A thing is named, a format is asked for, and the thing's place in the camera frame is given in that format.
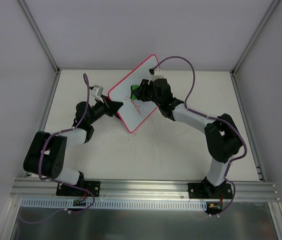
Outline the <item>green whiteboard eraser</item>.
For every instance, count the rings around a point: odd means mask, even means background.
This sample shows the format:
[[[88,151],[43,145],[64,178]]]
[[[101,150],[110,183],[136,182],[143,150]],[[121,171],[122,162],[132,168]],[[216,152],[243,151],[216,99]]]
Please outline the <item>green whiteboard eraser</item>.
[[[139,93],[138,93],[139,85],[132,85],[130,89],[131,89],[130,98],[132,100],[139,100]]]

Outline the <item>pink framed whiteboard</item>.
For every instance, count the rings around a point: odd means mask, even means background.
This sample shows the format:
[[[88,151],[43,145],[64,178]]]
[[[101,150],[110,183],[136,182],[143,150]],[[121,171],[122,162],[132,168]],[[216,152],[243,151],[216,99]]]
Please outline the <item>pink framed whiteboard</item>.
[[[157,109],[154,103],[142,102],[131,96],[131,87],[140,85],[142,80],[150,79],[149,69],[157,63],[157,56],[155,54],[149,55],[108,91],[108,97],[111,101],[123,103],[117,114],[129,133],[135,132]]]

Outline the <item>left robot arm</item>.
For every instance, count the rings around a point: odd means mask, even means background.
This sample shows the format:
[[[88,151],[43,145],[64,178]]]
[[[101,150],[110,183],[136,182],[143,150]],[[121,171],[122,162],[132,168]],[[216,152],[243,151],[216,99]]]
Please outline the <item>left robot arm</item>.
[[[23,169],[38,175],[42,180],[66,185],[75,196],[82,194],[85,190],[84,174],[64,166],[66,150],[90,141],[94,133],[92,125],[104,115],[117,115],[122,106],[122,102],[112,101],[103,95],[93,106],[87,101],[79,102],[72,128],[55,133],[38,131],[34,135],[23,162]]]

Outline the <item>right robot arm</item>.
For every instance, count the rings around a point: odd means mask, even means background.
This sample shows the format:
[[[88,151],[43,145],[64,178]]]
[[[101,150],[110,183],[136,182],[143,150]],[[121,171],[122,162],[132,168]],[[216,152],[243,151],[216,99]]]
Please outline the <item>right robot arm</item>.
[[[165,118],[187,124],[205,135],[212,162],[207,176],[195,191],[209,198],[221,194],[230,161],[235,159],[241,147],[246,146],[231,116],[225,113],[214,117],[187,108],[184,101],[173,96],[165,78],[144,79],[140,85],[133,85],[131,98],[153,102]]]

